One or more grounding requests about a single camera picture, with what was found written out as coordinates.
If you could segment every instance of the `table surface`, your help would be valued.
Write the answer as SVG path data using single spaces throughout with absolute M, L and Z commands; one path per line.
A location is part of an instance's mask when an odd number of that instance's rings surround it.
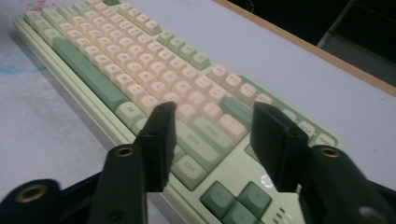
M 369 179 L 396 190 L 393 87 L 223 0 L 127 1 L 335 133 Z M 71 186 L 100 171 L 112 147 L 11 23 L 74 2 L 0 3 L 0 199 L 32 179 Z

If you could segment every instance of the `mechanical keyboard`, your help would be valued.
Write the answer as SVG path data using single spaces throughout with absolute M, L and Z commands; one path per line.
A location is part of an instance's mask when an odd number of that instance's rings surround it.
M 333 134 L 247 76 L 229 71 L 129 3 L 88 0 L 27 11 L 21 38 L 116 144 L 152 109 L 177 103 L 177 147 L 162 196 L 188 223 L 304 223 L 298 195 L 278 193 L 249 146 L 255 101 L 280 108 L 309 146 Z

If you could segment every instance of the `shift key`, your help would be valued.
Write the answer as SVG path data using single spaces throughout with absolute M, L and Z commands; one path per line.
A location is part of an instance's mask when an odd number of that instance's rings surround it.
M 178 145 L 208 173 L 221 161 L 220 154 L 181 120 L 176 121 Z
M 53 50 L 114 113 L 128 98 L 66 39 L 55 39 Z

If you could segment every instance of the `gray floor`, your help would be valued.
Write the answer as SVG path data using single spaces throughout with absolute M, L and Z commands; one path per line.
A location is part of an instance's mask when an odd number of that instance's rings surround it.
M 322 49 L 396 87 L 396 63 L 339 35 L 329 35 Z

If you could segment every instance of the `space bar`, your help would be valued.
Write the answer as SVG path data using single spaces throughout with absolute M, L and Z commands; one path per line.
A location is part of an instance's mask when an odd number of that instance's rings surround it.
M 68 40 L 55 39 L 52 48 L 113 113 L 119 105 L 129 101 L 128 98 L 126 98 L 126 96 Z

